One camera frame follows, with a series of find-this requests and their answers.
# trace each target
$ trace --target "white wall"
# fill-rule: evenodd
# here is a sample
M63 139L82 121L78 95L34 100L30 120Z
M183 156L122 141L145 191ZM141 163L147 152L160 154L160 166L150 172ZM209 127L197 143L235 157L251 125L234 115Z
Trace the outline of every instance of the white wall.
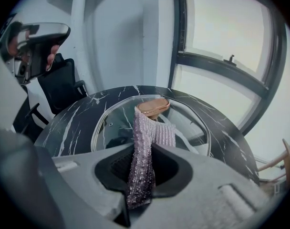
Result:
M168 86L174 39L174 0L159 0L159 39L156 85Z
M168 82L173 24L173 0L86 0L86 40L98 90Z

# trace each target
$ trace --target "window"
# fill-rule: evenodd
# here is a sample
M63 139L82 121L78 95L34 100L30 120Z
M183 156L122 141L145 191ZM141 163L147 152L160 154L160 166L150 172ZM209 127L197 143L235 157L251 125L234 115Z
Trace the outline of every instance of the window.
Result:
M238 105L241 103L236 112L229 116L225 103L208 103L246 135L266 111L280 83L286 57L283 17L270 0L175 0L174 5L168 87L192 95L202 81L207 93L213 86L216 92L228 89L226 94L231 92Z

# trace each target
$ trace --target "gray robot arm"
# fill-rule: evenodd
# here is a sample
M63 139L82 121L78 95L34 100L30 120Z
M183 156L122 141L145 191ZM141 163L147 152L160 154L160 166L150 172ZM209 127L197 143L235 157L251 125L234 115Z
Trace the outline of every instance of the gray robot arm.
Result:
M61 45L70 35L70 27L63 23L22 24L15 21L6 29L0 41L0 55L19 84L45 73L47 57L53 45ZM9 53L9 42L17 36L18 55ZM29 62L21 60L27 54Z
M50 228L258 228L275 206L216 159L152 149L156 188L138 214L127 211L123 192L133 145L52 159L26 137L0 131L0 183L22 212Z

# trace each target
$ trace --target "window frame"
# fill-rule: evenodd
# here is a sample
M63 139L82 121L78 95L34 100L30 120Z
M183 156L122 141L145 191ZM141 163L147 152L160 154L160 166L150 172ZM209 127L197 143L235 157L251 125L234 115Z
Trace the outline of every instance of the window frame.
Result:
M282 14L271 0L257 1L268 8L272 28L272 45L269 52L268 66L263 77L264 83L227 62L200 54L184 52L187 26L186 0L174 0L174 39L168 87L172 88L176 65L183 64L225 76L248 88L260 97L260 101L254 105L243 121L243 126L240 128L243 135L246 135L256 125L269 107L279 87L287 53L286 27Z

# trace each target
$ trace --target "chair armrest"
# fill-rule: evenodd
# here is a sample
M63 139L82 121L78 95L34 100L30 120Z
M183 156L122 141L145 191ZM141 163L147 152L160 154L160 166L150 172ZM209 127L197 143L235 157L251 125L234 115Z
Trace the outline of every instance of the chair armrest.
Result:
M86 90L84 88L84 81L83 80L80 80L80 81L76 82L75 85L74 85L74 88L79 88L81 93L82 93L82 95L83 95L83 97L87 96L87 92L86 92Z
M32 114L34 114L38 117L38 119L40 119L43 123L47 125L49 123L48 120L44 118L37 110L39 105L40 104L37 103L33 108L31 108L31 110L25 115L25 118L28 119L31 117Z

